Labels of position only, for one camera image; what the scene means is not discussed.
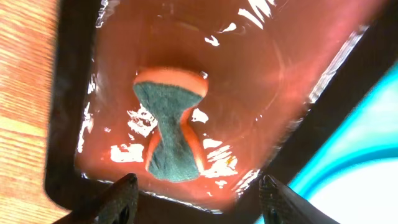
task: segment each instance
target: reddish-brown liquid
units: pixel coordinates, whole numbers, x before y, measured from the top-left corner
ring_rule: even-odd
[[[227,209],[275,153],[290,122],[303,115],[307,97],[350,33],[381,3],[109,1],[97,29],[76,167],[112,182],[133,172],[141,190]],[[204,149],[206,171],[191,182],[159,181],[144,167],[155,121],[134,115],[140,104],[132,83],[141,70],[160,66],[205,72],[208,79],[208,94],[197,107],[208,120],[190,126],[201,142],[217,144]],[[146,133],[137,128],[151,122]]]

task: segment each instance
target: wooden table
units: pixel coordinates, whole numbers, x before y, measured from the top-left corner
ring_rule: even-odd
[[[0,1],[0,223],[67,213],[43,187],[56,8],[56,0]]]

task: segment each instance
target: black tray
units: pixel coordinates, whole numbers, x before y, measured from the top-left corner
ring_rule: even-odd
[[[52,90],[45,191],[73,210],[108,184],[84,179],[73,160],[88,86],[95,22],[100,0],[60,2],[57,58]],[[301,125],[262,170],[284,184],[291,181],[350,111],[398,58],[398,3],[392,1],[365,32]],[[260,216],[258,180],[236,206],[221,215],[206,213],[145,194],[135,223],[254,223]]]

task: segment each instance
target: wood grain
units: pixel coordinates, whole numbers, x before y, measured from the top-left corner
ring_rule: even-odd
[[[66,215],[45,194],[55,0],[0,1],[0,223]]]

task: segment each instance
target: liquid surface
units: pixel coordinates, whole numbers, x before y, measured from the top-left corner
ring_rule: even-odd
[[[143,191],[228,209],[305,113],[344,42],[381,2],[103,1],[76,168],[111,182],[133,172]],[[132,84],[151,67],[183,68],[208,80],[189,122],[208,159],[197,180],[175,184],[145,170],[157,120]]]

